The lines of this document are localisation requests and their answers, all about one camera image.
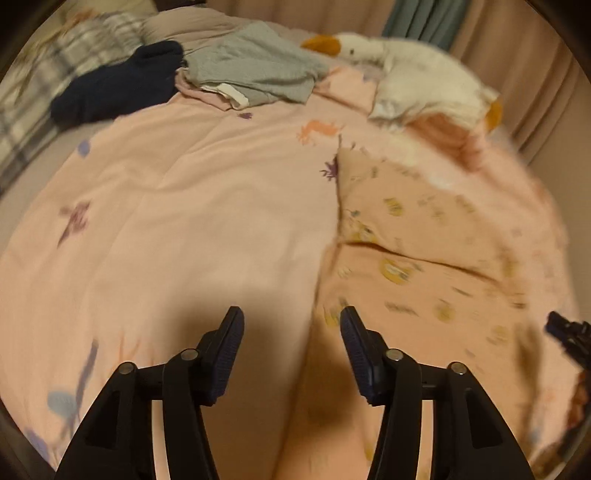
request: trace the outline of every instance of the teal curtain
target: teal curtain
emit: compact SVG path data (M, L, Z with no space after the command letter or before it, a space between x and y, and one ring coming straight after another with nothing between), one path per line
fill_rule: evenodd
M470 0L396 0L384 37L412 38L449 50Z

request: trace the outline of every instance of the plaid pillow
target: plaid pillow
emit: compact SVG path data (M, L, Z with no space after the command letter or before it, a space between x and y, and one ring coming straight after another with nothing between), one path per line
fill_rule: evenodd
M142 23L126 12L99 15L21 60L21 93L0 103L0 196L59 133L51 101L76 77L130 57L143 44Z

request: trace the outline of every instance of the black plastic part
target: black plastic part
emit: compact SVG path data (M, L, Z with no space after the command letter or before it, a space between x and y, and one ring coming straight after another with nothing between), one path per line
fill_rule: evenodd
M388 347L381 335L366 330L357 310L353 307L347 307L341 312L340 333L349 355L359 393L374 407L386 405L392 387L386 385L388 376L382 354Z
M591 369L591 325L588 322L570 322L558 313L550 312L545 329L582 368Z
M225 392L243 333L242 311L231 307L197 350L165 365L120 365L76 431L56 480L155 480L153 400L163 401L171 480L217 480L200 408Z
M56 473L56 480L155 480L150 399L139 394L138 369L120 369L98 395Z
M394 381L368 478L414 480L421 447L421 369L408 355L398 361L385 357L384 363Z
M431 480L534 480L517 440L466 368L445 370L435 397Z
M200 405L189 386L190 370L199 362L199 358L183 360L178 354L164 367L164 436L171 480L218 479Z
M414 480L423 400L434 404L431 480L534 480L511 430L465 365L456 371L420 365L400 351L390 358L382 337L365 329L353 307L341 314L341 333L360 393L390 399L370 480Z

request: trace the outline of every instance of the wall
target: wall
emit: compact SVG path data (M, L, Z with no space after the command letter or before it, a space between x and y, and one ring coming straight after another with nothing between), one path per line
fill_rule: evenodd
M570 235L581 318L591 319L591 83L581 73L563 116L531 168L554 196Z

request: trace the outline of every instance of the metal rivet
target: metal rivet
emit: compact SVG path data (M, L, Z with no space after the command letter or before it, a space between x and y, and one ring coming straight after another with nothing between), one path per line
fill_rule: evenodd
M468 372L468 369L466 368L466 365L461 364L460 362L453 362L452 371L458 375L463 375Z
M124 364L121 364L119 366L119 373L121 375L127 375L130 374L132 371L134 371L135 365L131 362L125 362Z
M398 362L399 360L402 360L404 358L404 353L402 353L397 348L391 348L390 350L388 350L386 352L386 356L390 360L394 360L395 362Z
M181 358L186 360L195 360L199 356L199 352L196 351L194 348L187 348L181 352Z

